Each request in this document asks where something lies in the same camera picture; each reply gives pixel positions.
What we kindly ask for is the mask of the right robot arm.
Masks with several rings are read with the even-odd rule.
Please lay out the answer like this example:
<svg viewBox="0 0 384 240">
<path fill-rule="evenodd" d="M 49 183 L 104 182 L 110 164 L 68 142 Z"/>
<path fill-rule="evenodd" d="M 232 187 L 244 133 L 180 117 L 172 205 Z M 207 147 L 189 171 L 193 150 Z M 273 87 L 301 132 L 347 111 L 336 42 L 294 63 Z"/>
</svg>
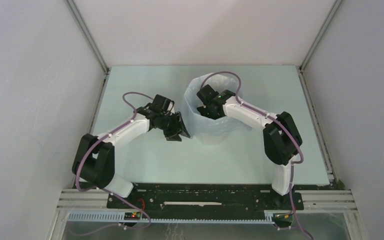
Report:
<svg viewBox="0 0 384 240">
<path fill-rule="evenodd" d="M 213 120 L 230 117 L 262 132 L 264 152 L 274 164 L 271 204 L 277 209 L 288 206 L 294 187 L 294 165 L 304 160 L 303 140 L 292 116 L 285 111 L 281 114 L 265 111 L 230 90 L 217 92 L 208 84 L 196 95 L 203 103 L 197 108 L 202 116 Z"/>
</svg>

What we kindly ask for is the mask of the white trash bin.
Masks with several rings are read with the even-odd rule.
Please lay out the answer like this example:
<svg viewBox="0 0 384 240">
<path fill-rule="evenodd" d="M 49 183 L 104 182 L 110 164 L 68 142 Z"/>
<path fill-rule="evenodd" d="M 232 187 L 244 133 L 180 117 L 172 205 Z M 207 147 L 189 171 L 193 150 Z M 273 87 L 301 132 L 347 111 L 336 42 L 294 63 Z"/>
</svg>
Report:
<svg viewBox="0 0 384 240">
<path fill-rule="evenodd" d="M 218 146 L 224 142 L 229 136 L 229 133 L 223 133 L 220 135 L 214 135 L 209 133 L 197 133 L 194 137 L 197 138 L 202 144 L 207 146 Z"/>
</svg>

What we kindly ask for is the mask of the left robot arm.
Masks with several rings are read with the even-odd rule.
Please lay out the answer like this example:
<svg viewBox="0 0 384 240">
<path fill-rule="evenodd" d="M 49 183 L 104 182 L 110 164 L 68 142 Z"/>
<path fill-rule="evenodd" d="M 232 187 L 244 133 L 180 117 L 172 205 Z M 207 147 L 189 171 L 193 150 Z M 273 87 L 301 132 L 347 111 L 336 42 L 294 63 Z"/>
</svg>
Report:
<svg viewBox="0 0 384 240">
<path fill-rule="evenodd" d="M 80 139 L 72 165 L 75 187 L 81 187 L 81 180 L 91 188 L 98 188 L 118 195 L 118 201 L 125 208 L 133 208 L 138 202 L 138 194 L 132 182 L 116 173 L 116 147 L 123 147 L 135 138 L 153 129 L 162 131 L 169 142 L 181 142 L 190 133 L 183 122 L 182 114 L 175 110 L 175 102 L 162 95 L 155 95 L 145 106 L 133 107 L 132 116 L 116 128 L 92 135 L 87 133 Z"/>
</svg>

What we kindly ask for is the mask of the blue plastic trash bag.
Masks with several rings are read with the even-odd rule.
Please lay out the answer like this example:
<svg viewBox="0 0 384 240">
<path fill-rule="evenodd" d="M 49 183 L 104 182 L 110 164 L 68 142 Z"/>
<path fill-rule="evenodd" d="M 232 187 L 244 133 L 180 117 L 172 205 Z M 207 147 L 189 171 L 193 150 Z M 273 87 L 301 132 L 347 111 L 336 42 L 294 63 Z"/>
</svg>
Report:
<svg viewBox="0 0 384 240">
<path fill-rule="evenodd" d="M 251 130 L 245 123 L 229 117 L 223 104 L 230 97 L 241 97 L 240 82 L 231 71 L 208 73 L 191 80 L 181 101 L 180 112 L 191 137 L 224 136 L 238 128 Z"/>
</svg>

